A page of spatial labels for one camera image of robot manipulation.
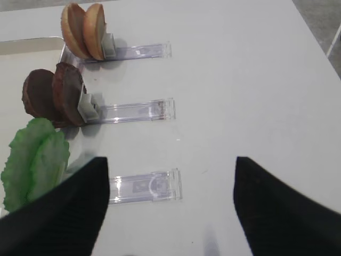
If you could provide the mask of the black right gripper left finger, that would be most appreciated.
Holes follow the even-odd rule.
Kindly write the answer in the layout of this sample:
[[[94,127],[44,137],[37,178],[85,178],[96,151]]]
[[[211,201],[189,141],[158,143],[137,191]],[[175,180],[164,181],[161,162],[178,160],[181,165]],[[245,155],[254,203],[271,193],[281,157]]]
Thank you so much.
[[[95,157],[44,196],[1,218],[1,255],[91,255],[109,196],[107,158]]]

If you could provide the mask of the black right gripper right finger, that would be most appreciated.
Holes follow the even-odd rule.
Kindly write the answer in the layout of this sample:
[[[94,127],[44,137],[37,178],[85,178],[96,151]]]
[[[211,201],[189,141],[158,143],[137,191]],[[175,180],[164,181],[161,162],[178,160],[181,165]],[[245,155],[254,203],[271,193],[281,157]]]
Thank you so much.
[[[253,255],[340,255],[340,214],[237,157],[234,208]]]

